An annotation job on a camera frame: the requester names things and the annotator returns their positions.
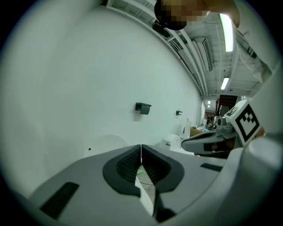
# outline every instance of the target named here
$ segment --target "fluorescent light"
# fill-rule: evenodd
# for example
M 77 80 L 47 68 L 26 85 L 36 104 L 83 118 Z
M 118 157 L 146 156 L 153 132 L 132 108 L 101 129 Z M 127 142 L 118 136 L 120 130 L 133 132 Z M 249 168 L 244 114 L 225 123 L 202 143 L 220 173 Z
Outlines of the fluorescent light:
M 224 80 L 223 80 L 223 83 L 222 83 L 222 86 L 221 86 L 221 89 L 224 90 L 227 83 L 229 81 L 229 77 L 224 77 Z
M 223 26 L 224 37 L 225 37 L 225 47 L 226 52 L 233 51 L 233 28 L 232 28 L 232 21 L 229 16 L 220 14 L 220 19 Z

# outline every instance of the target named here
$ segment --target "ceiling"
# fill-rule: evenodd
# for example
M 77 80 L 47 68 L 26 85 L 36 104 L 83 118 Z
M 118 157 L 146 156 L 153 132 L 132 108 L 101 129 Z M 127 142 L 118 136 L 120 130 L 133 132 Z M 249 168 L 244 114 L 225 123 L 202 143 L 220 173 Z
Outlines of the ceiling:
M 215 102 L 221 94 L 250 97 L 261 88 L 261 83 L 241 61 L 236 44 L 234 43 L 232 52 L 226 52 L 219 14 L 210 13 L 202 22 L 187 24 L 181 31 L 167 30 L 170 32 L 170 37 L 165 38 L 152 29 L 152 24 L 156 20 L 155 3 L 156 0 L 106 0 L 104 2 L 108 9 L 118 11 L 150 29 L 173 50 L 176 57 L 187 58 L 187 63 L 185 60 L 181 62 L 199 88 L 207 111 L 215 111 Z M 213 69 L 210 72 L 203 70 L 196 48 L 192 45 L 191 40 L 198 37 L 208 40 L 214 59 Z M 230 77 L 230 79 L 226 89 L 221 90 L 224 77 Z M 211 100 L 210 108 L 207 107 L 208 100 Z

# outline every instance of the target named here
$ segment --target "person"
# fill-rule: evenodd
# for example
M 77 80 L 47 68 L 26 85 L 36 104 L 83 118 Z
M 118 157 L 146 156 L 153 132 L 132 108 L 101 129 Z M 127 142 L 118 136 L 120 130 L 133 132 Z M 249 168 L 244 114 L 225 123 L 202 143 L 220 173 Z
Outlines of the person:
M 202 20 L 210 12 L 228 15 L 239 55 L 261 83 L 280 62 L 280 51 L 264 21 L 244 0 L 157 0 L 154 11 L 159 22 L 171 30 L 183 29 L 187 22 Z

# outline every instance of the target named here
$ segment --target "black rectangular strip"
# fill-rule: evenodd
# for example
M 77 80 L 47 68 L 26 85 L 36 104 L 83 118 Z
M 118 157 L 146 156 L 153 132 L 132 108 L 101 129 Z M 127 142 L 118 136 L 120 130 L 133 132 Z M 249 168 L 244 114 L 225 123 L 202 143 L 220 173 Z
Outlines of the black rectangular strip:
M 40 210 L 53 219 L 57 219 L 78 187 L 79 185 L 72 182 L 65 183 Z
M 216 166 L 216 165 L 212 165 L 212 164 L 208 164 L 208 163 L 203 163 L 200 167 L 210 169 L 210 170 L 214 170 L 214 171 L 218 171 L 218 172 L 220 172 L 223 168 L 222 166 Z

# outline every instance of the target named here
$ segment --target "black toilet paper holder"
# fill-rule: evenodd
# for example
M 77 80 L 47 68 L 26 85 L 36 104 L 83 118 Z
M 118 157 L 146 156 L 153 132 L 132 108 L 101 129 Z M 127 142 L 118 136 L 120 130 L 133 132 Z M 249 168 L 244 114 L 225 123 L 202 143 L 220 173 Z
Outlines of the black toilet paper holder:
M 135 110 L 140 111 L 140 114 L 142 115 L 148 115 L 150 107 L 151 107 L 150 104 L 136 103 Z

